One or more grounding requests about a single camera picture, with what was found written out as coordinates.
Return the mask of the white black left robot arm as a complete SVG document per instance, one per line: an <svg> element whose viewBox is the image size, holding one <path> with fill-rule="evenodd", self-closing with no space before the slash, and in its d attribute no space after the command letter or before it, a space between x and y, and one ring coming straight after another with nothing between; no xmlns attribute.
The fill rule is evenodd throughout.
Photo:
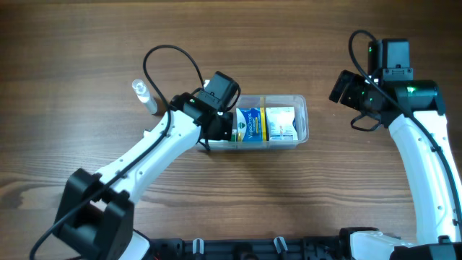
<svg viewBox="0 0 462 260"><path fill-rule="evenodd" d="M83 259L151 259L148 237L134 229L134 207L147 187L200 139L225 140L233 114L185 92L170 112L116 161L68 179L53 234Z"/></svg>

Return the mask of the white green Panadol box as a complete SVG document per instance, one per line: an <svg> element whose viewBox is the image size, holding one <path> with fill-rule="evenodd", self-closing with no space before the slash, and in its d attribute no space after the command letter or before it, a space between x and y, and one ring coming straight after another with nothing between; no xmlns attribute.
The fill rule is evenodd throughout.
<svg viewBox="0 0 462 260"><path fill-rule="evenodd" d="M232 130L230 141L231 142L236 142L237 141L237 130L236 129Z"/></svg>

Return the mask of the blue VapoDrops lozenge box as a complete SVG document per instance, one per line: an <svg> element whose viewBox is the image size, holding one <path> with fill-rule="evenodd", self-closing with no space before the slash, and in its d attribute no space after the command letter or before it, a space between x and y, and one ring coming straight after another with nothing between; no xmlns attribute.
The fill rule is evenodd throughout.
<svg viewBox="0 0 462 260"><path fill-rule="evenodd" d="M237 141L238 142L265 142L266 116L264 107L238 108Z"/></svg>

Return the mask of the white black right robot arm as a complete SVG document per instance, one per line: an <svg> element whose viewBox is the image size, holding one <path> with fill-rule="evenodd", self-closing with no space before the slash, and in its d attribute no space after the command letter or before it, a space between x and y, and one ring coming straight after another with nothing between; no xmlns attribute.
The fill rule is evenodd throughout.
<svg viewBox="0 0 462 260"><path fill-rule="evenodd" d="M344 70L329 96L388 128L406 171L417 243L378 230L343 229L349 259L460 259L461 180L450 150L445 106L431 80L384 82L376 90Z"/></svg>

